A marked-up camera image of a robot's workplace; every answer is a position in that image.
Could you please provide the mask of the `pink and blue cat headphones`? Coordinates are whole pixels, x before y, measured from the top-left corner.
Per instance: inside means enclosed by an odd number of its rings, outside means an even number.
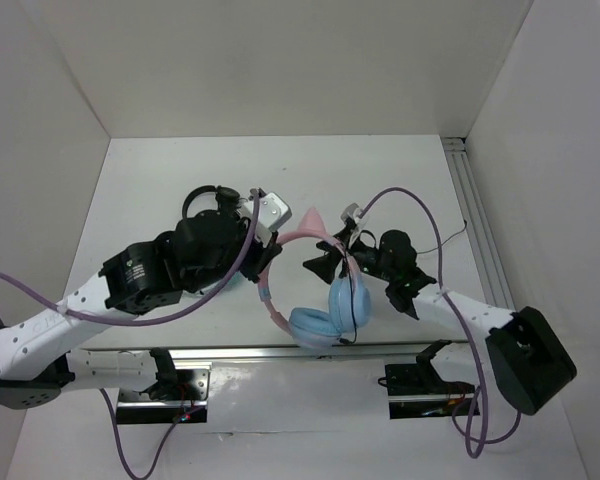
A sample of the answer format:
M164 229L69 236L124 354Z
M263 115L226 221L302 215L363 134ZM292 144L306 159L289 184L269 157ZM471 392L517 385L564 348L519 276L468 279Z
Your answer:
M315 208L306 210L295 229L281 234L282 247L304 240L341 242L330 234L321 214ZM301 304L280 310L275 302L271 266L267 266L257 283L258 297L269 319L293 342L308 349L328 349L354 343L360 330L371 320L372 298L362 271L347 251L350 273L332 284L325 283L324 300L319 305Z

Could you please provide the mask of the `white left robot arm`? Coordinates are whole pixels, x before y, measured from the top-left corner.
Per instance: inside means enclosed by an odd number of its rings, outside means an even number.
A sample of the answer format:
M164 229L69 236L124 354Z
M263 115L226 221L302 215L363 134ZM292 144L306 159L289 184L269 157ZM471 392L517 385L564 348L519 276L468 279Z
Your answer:
M26 410L75 390L118 388L152 400L184 391L170 351L94 352L83 344L110 327L149 327L183 318L214 299L236 274L250 281L280 253L292 216L271 200L181 219L152 241L130 245L61 301L7 283L44 305L11 327L0 321L0 405Z

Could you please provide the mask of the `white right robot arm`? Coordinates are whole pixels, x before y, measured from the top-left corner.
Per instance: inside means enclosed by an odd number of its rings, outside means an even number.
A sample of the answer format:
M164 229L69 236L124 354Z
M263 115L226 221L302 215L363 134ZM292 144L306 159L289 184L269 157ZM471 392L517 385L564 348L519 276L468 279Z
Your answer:
M484 339L496 385L504 399L525 415L536 414L577 375L577 368L545 316L533 307L519 311L497 308L451 290L417 265L417 253L407 233L388 230L379 244L355 240L345 254L326 241L323 254L303 267L330 284L344 259L352 259L363 274L387 283L385 295L400 313L417 320L457 326L460 319Z

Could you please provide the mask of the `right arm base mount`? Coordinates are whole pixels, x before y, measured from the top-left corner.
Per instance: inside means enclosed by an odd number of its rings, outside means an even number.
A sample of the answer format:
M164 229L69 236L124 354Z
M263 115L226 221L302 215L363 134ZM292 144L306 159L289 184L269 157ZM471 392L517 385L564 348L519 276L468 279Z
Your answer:
M444 380L434 368L455 342L438 340L418 353L411 363L392 363L384 367L377 384L388 394L389 417L397 419L442 418L453 413L469 413L475 385Z

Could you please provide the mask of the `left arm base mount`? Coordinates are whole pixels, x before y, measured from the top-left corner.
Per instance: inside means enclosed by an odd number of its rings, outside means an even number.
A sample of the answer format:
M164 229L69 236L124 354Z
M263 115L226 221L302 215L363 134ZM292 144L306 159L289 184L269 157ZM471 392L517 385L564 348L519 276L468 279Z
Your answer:
M209 362L177 365L164 348L148 351L156 372L142 390L120 389L115 406L118 425L167 425L207 422L211 380Z

